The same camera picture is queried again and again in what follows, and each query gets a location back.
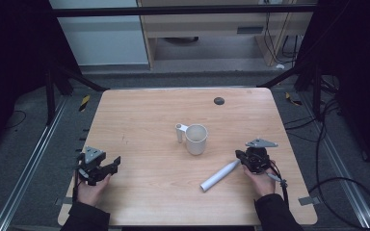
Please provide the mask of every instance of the white cabinet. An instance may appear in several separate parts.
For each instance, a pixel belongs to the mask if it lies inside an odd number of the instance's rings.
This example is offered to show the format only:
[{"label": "white cabinet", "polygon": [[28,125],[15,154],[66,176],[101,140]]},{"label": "white cabinet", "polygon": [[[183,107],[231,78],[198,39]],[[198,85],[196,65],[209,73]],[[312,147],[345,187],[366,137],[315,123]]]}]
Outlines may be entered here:
[{"label": "white cabinet", "polygon": [[[53,9],[137,7],[136,0],[50,0],[50,3]],[[59,17],[59,22],[82,69],[148,65],[141,21],[136,15]]]}]

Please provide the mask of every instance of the mug handle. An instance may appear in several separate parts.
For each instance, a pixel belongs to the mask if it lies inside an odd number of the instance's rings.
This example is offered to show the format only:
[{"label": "mug handle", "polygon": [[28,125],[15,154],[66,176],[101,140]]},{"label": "mug handle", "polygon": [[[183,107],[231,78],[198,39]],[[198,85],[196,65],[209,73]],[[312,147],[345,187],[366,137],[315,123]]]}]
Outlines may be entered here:
[{"label": "mug handle", "polygon": [[178,142],[182,143],[182,132],[186,132],[186,130],[188,129],[188,126],[177,123],[175,125],[175,129],[176,129],[176,136],[178,137]]}]

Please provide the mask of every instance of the wooden table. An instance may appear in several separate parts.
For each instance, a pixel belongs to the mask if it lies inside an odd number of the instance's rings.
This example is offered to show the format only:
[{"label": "wooden table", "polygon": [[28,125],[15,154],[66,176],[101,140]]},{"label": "wooden table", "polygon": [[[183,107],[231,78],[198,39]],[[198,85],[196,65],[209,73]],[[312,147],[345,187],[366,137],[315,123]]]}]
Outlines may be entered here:
[{"label": "wooden table", "polygon": [[[216,97],[225,103],[216,105]],[[177,142],[176,123],[208,129],[203,154],[193,156],[185,142]],[[290,209],[298,223],[315,223],[313,206],[298,201],[308,193],[268,89],[107,90],[86,145],[107,153],[103,166],[117,156],[121,164],[98,207],[111,213],[110,225],[116,226],[259,225],[252,185],[241,166],[207,192],[199,186],[256,138],[278,144],[267,150],[287,180]],[[60,224],[70,206],[63,205]]]}]

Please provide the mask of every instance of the white mug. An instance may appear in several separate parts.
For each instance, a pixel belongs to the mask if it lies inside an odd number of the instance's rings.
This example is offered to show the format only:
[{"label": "white mug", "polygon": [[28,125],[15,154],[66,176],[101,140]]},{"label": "white mug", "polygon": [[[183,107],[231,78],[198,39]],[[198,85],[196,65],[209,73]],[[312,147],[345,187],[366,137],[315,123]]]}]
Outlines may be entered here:
[{"label": "white mug", "polygon": [[185,132],[186,148],[192,155],[202,154],[206,147],[206,139],[208,138],[208,131],[201,124],[192,124],[186,126],[183,124],[176,124],[176,135],[178,142],[182,143],[182,132]]}]

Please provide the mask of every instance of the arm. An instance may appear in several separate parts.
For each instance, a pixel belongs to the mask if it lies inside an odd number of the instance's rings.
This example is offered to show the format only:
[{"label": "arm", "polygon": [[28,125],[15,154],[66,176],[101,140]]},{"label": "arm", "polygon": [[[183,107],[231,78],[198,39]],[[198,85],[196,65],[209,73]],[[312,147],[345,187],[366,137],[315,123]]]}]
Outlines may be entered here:
[{"label": "arm", "polygon": [[108,230],[110,214],[95,208],[100,196],[110,181],[111,175],[107,175],[96,186],[89,186],[80,182],[78,186],[77,202],[73,203],[69,217],[62,227],[62,231],[106,231]]},{"label": "arm", "polygon": [[246,166],[243,166],[243,170],[253,182],[253,189],[259,197],[254,205],[263,230],[303,230],[281,196],[275,193],[276,181],[267,174],[252,174]]}]

